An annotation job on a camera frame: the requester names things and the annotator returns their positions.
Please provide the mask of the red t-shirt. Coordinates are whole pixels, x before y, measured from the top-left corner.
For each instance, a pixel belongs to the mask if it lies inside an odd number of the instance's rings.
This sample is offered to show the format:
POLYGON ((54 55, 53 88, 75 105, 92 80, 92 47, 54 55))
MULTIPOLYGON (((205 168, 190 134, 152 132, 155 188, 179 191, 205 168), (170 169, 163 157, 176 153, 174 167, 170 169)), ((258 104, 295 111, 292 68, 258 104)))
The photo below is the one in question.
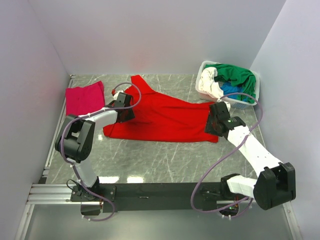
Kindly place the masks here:
POLYGON ((113 139, 195 143, 217 143, 218 136, 205 133, 210 103, 190 103, 153 90, 140 76, 131 76, 133 86, 125 93, 133 97, 134 119, 103 128, 113 139))

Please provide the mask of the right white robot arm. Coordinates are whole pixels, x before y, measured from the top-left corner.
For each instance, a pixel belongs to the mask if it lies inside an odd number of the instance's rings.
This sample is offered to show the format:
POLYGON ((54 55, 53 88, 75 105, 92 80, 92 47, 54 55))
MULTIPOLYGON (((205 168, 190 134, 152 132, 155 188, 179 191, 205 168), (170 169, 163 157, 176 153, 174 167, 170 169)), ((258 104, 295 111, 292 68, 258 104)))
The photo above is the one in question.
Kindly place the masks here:
POLYGON ((236 194, 254 198, 258 206, 268 210, 296 198, 294 166, 273 156, 250 132, 238 116, 231 117, 225 102, 209 106, 206 133, 224 137, 238 148, 250 163, 257 179, 234 173, 220 180, 219 193, 230 200, 236 194))

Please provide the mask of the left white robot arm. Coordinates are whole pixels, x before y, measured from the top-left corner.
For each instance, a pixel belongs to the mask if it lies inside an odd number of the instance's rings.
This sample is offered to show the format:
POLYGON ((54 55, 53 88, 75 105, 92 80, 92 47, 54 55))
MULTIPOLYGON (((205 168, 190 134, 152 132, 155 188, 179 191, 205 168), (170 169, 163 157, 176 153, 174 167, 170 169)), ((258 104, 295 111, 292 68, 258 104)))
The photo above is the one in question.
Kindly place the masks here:
POLYGON ((134 118, 133 96, 124 92, 119 92, 115 100, 98 111, 66 116, 54 147, 73 168, 79 183, 84 186, 82 195, 88 201, 94 201, 100 195, 99 178, 88 160, 96 129, 134 118))

